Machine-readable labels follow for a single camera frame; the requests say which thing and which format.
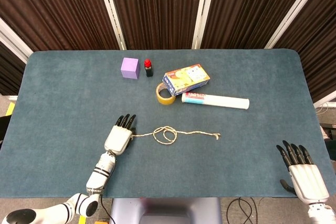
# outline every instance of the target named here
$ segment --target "purple cube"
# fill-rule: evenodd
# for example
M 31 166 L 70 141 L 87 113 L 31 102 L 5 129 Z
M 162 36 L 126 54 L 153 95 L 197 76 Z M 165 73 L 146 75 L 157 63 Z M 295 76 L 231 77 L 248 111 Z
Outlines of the purple cube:
M 139 77 L 140 64 L 138 59 L 124 58 L 121 65 L 121 74 L 124 78 L 137 79 Z

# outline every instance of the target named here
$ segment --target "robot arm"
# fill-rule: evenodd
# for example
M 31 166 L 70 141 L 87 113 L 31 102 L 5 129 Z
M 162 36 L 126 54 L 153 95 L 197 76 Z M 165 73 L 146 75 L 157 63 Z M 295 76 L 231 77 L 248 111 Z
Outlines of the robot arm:
M 308 151 L 302 145 L 297 147 L 283 141 L 287 152 L 277 145 L 282 159 L 288 169 L 293 187 L 283 179 L 280 181 L 283 188 L 309 205 L 308 215 L 313 224 L 336 224 L 336 216 L 331 207 L 324 204 L 329 198 L 329 193 L 322 175 L 313 163 Z
M 98 200 L 116 165 L 116 155 L 121 155 L 132 140 L 135 128 L 132 125 L 135 115 L 129 121 L 127 114 L 121 116 L 113 126 L 105 141 L 106 152 L 100 156 L 86 184 L 89 196 L 75 194 L 69 200 L 45 209 L 20 209 L 7 215 L 2 224 L 67 224 L 75 214 L 91 217 L 97 210 Z

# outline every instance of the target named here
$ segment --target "red bottle cap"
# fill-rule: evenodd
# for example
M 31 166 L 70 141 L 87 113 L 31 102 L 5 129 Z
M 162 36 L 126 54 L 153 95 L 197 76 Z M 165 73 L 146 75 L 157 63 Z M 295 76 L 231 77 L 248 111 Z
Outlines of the red bottle cap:
M 145 59 L 145 68 L 150 68 L 152 66 L 152 63 L 149 59 Z

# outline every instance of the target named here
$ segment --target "white cylinder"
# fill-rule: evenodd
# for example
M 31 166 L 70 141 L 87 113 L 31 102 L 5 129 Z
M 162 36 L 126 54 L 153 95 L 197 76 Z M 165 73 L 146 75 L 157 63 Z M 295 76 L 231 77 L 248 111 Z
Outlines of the white cylinder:
M 233 97 L 220 97 L 218 95 L 183 93 L 182 102 L 206 104 L 247 110 L 250 100 Z

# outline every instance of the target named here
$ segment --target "curtain fold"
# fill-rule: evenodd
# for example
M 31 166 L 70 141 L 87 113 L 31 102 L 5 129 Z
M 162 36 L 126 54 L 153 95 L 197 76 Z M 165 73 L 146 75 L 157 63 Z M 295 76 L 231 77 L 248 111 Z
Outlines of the curtain fold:
M 308 0 L 275 48 L 301 58 L 314 102 L 336 90 L 336 0 Z
M 200 0 L 114 0 L 128 49 L 191 49 Z
M 201 48 L 264 48 L 295 0 L 212 0 Z
M 103 0 L 0 0 L 0 16 L 33 51 L 119 49 Z
M 2 95 L 18 94 L 25 66 L 26 64 L 0 42 L 0 93 Z

